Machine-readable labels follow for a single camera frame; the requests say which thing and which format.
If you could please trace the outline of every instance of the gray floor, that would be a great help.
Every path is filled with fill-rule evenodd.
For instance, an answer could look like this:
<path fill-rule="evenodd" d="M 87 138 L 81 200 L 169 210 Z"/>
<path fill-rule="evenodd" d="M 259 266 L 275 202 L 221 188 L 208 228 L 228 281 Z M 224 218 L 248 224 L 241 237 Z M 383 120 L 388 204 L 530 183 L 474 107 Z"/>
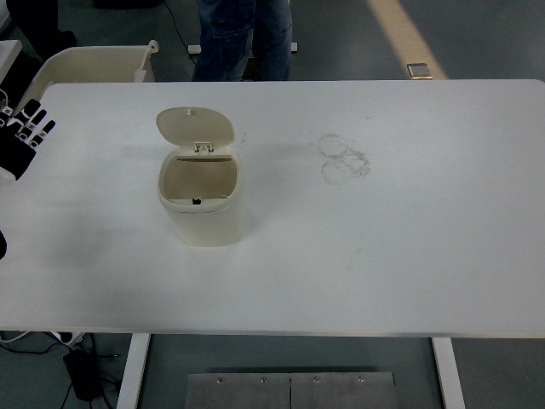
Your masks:
<path fill-rule="evenodd" d="M 198 43 L 194 0 L 167 0 L 187 44 Z M 427 62 L 436 78 L 536 78 L 545 80 L 545 2 L 540 0 L 293 0 L 292 80 L 407 79 L 405 65 Z M 188 81 L 192 62 L 172 17 L 154 9 L 98 10 L 90 0 L 60 0 L 60 28 L 79 45 L 135 45 L 155 39 L 158 81 Z M 16 27 L 4 39 L 21 39 Z M 51 340 L 31 334 L 14 349 L 44 350 Z M 101 362 L 119 378 L 128 335 L 99 334 Z M 545 407 L 543 340 L 455 340 L 468 409 Z M 0 407 L 60 407 L 69 385 L 63 347 L 44 355 L 0 350 Z M 439 384 L 427 339 L 156 336 L 141 393 L 142 408 L 182 408 L 190 372 L 384 370 L 394 372 L 402 408 L 441 407 Z M 105 386 L 110 402 L 117 394 Z M 66 408 L 85 408 L 73 394 Z M 102 400 L 93 408 L 104 408 Z"/>

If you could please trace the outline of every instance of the white table leg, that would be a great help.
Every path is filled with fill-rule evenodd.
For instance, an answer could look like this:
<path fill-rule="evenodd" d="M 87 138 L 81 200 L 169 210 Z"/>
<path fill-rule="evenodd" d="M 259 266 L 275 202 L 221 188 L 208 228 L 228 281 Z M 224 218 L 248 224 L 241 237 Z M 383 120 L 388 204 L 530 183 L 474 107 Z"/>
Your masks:
<path fill-rule="evenodd" d="M 138 406 L 150 338 L 151 334 L 133 334 L 130 340 L 117 409 L 136 409 Z"/>
<path fill-rule="evenodd" d="M 465 409 L 462 386 L 450 338 L 432 338 L 445 409 Z"/>

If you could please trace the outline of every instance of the cream trash can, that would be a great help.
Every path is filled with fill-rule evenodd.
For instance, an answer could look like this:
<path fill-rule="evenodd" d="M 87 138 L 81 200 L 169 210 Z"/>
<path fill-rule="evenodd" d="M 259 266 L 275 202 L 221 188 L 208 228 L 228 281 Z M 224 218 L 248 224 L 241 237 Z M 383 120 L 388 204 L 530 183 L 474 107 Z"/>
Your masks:
<path fill-rule="evenodd" d="M 148 45 L 72 47 L 53 55 L 34 76 L 19 105 L 40 101 L 53 84 L 69 83 L 154 83 L 150 59 L 159 51 L 152 40 Z"/>
<path fill-rule="evenodd" d="M 207 108 L 177 107 L 159 113 L 157 127 L 178 146 L 163 161 L 158 196 L 181 237 L 202 247 L 236 242 L 246 209 L 229 119 Z"/>

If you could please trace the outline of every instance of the lid hinge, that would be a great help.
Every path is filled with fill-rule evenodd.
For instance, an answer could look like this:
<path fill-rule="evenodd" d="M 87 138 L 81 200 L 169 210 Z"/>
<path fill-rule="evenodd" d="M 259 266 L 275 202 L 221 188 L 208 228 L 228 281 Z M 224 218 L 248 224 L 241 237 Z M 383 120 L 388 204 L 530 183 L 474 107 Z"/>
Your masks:
<path fill-rule="evenodd" d="M 195 153 L 198 153 L 199 155 L 204 149 L 206 149 L 207 153 L 211 153 L 214 151 L 214 148 L 212 147 L 212 144 L 210 142 L 194 142 L 194 144 Z"/>

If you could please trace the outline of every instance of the robotic hand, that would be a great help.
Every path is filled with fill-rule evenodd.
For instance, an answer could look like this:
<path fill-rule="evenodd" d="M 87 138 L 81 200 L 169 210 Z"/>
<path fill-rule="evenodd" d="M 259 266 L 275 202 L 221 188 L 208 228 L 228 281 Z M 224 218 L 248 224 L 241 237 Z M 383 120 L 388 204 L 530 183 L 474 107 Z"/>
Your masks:
<path fill-rule="evenodd" d="M 49 121 L 42 130 L 37 129 L 46 115 L 43 109 L 36 113 L 39 107 L 38 101 L 30 100 L 12 118 L 10 107 L 0 110 L 0 187 L 19 180 L 36 156 L 37 147 L 55 126 L 55 121 Z M 0 259 L 5 256 L 7 247 L 0 231 Z"/>

